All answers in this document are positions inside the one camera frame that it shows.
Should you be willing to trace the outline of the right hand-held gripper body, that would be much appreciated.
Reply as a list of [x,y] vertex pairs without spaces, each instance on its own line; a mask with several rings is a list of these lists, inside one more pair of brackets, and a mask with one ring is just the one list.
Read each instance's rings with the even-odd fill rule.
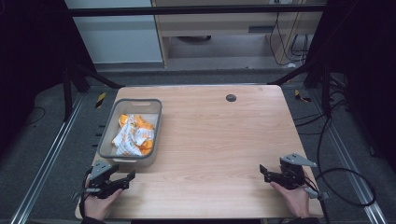
[[280,159],[280,170],[285,189],[303,188],[308,193],[310,199],[325,200],[330,197],[328,192],[321,192],[313,182],[305,175],[304,166],[317,167],[317,164],[297,153],[282,156]]

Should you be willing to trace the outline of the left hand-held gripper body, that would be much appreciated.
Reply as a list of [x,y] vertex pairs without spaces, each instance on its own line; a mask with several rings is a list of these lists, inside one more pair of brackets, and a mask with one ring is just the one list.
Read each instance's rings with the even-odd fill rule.
[[72,199],[76,200],[85,192],[99,198],[106,199],[119,189],[120,179],[111,180],[106,178],[106,171],[114,164],[105,161],[96,161],[94,165],[87,171],[86,176],[89,178],[89,186],[85,186],[85,180],[82,183],[81,190],[72,195]]

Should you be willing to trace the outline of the person's right hand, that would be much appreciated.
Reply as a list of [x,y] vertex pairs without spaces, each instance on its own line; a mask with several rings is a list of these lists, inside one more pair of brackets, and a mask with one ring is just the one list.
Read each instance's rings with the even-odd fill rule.
[[295,217],[307,218],[310,216],[309,197],[303,188],[285,189],[276,182],[271,182],[270,186],[282,195],[286,206]]

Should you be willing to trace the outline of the person's left hand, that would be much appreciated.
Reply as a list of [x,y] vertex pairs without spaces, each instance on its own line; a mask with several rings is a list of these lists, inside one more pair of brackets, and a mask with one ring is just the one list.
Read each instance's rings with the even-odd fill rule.
[[121,196],[123,189],[116,190],[106,199],[98,199],[85,193],[84,199],[84,216],[81,224],[106,224],[105,218],[111,205]]

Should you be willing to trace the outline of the gray plastic bin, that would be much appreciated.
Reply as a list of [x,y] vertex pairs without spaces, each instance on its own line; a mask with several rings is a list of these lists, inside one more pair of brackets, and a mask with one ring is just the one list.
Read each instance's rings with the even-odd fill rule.
[[[150,166],[156,160],[157,140],[162,122],[162,102],[158,99],[119,99],[112,107],[107,124],[97,148],[97,153],[104,159],[114,162],[126,162],[135,166]],[[113,138],[120,130],[119,116],[121,114],[141,115],[152,123],[155,129],[153,149],[147,156],[118,156],[112,144]]]

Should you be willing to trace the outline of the orange and white crumpled cloth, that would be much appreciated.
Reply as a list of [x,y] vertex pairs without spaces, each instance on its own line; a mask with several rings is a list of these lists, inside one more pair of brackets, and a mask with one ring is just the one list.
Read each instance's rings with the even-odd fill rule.
[[141,115],[121,114],[120,130],[113,138],[112,144],[118,156],[147,156],[153,149],[154,125]]

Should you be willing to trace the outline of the yellow black tape marker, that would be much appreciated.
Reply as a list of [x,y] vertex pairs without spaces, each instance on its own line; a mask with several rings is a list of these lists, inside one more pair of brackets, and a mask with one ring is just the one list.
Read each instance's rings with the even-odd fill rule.
[[294,90],[294,97],[295,99],[306,102],[306,103],[311,103],[311,99],[309,97],[303,97],[298,90]]
[[101,92],[97,98],[94,108],[100,108],[106,98],[106,92]]

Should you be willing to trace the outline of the black metal stand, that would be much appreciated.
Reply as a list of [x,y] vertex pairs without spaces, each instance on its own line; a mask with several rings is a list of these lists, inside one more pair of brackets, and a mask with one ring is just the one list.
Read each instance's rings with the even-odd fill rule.
[[81,64],[68,63],[64,66],[62,72],[64,85],[64,121],[67,121],[71,117],[73,111],[71,85],[74,85],[78,92],[88,92],[90,89],[90,84],[88,83],[86,77],[92,77],[111,89],[122,88],[121,84],[117,84],[105,77],[100,76],[95,70],[91,70]]
[[308,62],[292,70],[285,76],[269,82],[269,85],[281,86],[288,80],[297,77],[302,73],[307,73],[304,86],[308,89],[314,88],[321,82],[321,109],[326,117],[331,115],[330,106],[330,64],[327,62]]

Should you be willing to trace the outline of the dark curtain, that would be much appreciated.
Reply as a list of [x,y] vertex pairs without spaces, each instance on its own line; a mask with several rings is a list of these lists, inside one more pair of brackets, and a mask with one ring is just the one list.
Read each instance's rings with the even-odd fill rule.
[[69,62],[94,69],[74,20],[55,13],[66,9],[64,0],[0,0],[0,159]]
[[346,95],[375,152],[396,173],[396,0],[327,0],[308,54],[346,76]]

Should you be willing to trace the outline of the white cabinet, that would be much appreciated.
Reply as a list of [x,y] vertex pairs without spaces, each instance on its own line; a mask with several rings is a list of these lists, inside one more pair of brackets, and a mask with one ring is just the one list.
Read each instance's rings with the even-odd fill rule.
[[[150,0],[65,0],[69,9],[151,7]],[[75,17],[95,64],[161,63],[153,16]]]

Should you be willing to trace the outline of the black horizontal bar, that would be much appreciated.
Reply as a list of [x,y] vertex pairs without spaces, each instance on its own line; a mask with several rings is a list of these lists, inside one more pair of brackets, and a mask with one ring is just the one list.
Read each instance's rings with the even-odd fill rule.
[[232,5],[232,6],[190,6],[190,7],[117,7],[79,8],[66,11],[72,17],[101,16],[146,16],[146,15],[189,15],[229,13],[273,13],[273,12],[319,12],[327,8],[323,4],[302,5]]

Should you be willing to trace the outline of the silver metal floor rail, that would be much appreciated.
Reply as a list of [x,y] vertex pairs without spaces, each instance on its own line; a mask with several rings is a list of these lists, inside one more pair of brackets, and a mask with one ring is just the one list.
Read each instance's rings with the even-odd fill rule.
[[335,126],[331,124],[331,119],[329,119],[327,115],[324,115],[321,120],[324,123],[322,132],[329,135],[335,153],[342,166],[346,169],[349,182],[357,194],[360,204],[363,204],[363,209],[370,222],[372,224],[389,224],[380,206],[376,202],[374,192],[370,190],[369,182],[357,176],[360,170],[347,152],[347,147],[341,139],[339,132],[336,130]]
[[25,224],[28,217],[30,216],[35,202],[48,179],[48,176],[58,158],[59,153],[62,150],[64,141],[69,135],[71,128],[77,118],[85,96],[86,94],[84,93],[79,93],[77,95],[76,101],[72,105],[72,111],[69,118],[62,123],[62,126],[59,132],[57,132],[57,135],[55,136],[55,139],[53,140],[45,159],[41,163],[33,182],[31,183],[20,205],[9,221],[9,224]]

